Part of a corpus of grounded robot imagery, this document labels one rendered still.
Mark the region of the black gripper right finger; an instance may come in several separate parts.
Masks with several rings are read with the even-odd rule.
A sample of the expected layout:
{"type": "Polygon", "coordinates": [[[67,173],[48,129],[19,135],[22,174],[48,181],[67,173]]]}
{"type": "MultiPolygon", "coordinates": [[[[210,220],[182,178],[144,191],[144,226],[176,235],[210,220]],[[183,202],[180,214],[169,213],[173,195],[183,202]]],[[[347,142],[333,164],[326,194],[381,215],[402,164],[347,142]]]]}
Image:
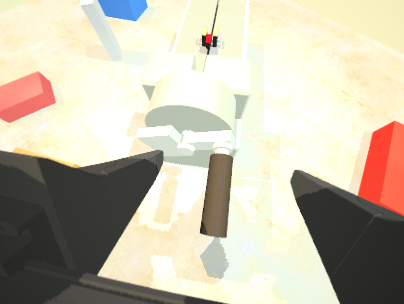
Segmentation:
{"type": "Polygon", "coordinates": [[[404,304],[404,216],[302,170],[290,186],[340,304],[404,304]]]}

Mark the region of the blue rectangular block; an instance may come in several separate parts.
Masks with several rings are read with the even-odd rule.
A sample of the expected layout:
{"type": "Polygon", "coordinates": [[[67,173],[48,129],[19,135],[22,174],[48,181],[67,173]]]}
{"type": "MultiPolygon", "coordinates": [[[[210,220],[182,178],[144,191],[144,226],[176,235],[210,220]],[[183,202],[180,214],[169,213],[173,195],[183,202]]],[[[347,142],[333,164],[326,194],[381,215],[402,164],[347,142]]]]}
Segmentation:
{"type": "Polygon", "coordinates": [[[136,21],[147,9],[146,0],[97,0],[107,17],[136,21]]]}

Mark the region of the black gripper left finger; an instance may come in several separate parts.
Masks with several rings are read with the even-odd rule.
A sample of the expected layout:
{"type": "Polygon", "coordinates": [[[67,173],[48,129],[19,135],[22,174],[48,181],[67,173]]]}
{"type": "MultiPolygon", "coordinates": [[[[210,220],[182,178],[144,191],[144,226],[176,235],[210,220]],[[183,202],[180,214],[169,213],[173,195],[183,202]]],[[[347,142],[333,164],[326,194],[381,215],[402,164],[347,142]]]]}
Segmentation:
{"type": "Polygon", "coordinates": [[[97,275],[162,165],[162,150],[79,168],[0,150],[0,195],[42,206],[68,269],[97,275]]]}

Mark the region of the white rectangular bar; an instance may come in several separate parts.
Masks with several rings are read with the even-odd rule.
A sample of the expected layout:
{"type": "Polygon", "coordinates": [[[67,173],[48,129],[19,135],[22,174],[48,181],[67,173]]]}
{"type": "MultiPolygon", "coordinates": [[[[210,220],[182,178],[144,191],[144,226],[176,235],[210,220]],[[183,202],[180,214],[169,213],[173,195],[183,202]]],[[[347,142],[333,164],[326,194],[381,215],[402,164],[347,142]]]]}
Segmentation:
{"type": "Polygon", "coordinates": [[[80,0],[80,7],[83,9],[83,13],[94,28],[94,32],[99,37],[112,62],[122,60],[121,48],[99,2],[97,0],[80,0]]]}

